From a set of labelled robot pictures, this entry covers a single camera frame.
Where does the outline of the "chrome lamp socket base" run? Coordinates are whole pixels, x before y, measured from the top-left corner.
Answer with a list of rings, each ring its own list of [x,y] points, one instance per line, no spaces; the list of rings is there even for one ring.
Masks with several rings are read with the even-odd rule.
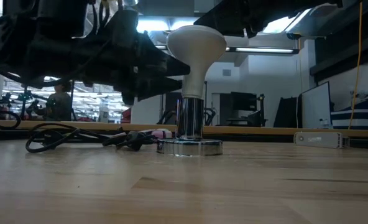
[[[177,104],[175,138],[158,139],[157,152],[174,156],[219,156],[223,142],[203,139],[203,100],[182,98]]]

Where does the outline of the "black monitor on stand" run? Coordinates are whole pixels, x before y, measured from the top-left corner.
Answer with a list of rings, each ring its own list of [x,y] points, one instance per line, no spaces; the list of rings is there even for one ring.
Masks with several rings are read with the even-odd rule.
[[[264,127],[264,94],[230,92],[219,94],[219,125]]]

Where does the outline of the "white flood light bulb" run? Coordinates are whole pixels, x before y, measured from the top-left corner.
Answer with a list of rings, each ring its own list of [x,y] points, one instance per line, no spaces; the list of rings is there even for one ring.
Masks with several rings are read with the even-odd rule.
[[[183,77],[182,97],[202,99],[206,73],[226,47],[224,36],[206,26],[183,26],[167,36],[170,53],[190,66],[189,74]]]

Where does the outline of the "navy white striped bag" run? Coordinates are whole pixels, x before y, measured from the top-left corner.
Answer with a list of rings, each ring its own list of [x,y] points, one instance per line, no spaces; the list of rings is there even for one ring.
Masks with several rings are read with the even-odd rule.
[[[339,111],[331,112],[331,121],[334,129],[348,129],[351,123],[351,129],[368,130],[368,101],[358,103],[352,115],[351,107]]]

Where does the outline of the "white board panel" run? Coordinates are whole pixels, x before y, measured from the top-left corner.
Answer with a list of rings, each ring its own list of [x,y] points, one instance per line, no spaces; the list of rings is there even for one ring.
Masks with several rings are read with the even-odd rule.
[[[305,129],[331,129],[331,98],[329,82],[302,94],[302,125]]]

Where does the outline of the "person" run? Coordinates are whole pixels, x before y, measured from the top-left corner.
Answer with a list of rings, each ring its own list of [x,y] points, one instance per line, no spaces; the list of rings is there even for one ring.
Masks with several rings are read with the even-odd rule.
[[[67,82],[54,86],[55,93],[48,97],[46,107],[36,111],[46,121],[70,121],[71,120],[71,96],[68,91],[71,83]]]

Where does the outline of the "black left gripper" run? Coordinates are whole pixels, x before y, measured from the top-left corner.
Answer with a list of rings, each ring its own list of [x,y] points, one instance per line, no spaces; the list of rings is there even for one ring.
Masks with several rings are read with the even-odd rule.
[[[110,43],[98,59],[107,81],[122,95],[126,105],[182,88],[181,80],[167,77],[187,75],[190,66],[158,49],[147,34],[137,31],[135,11],[116,12],[98,34]]]

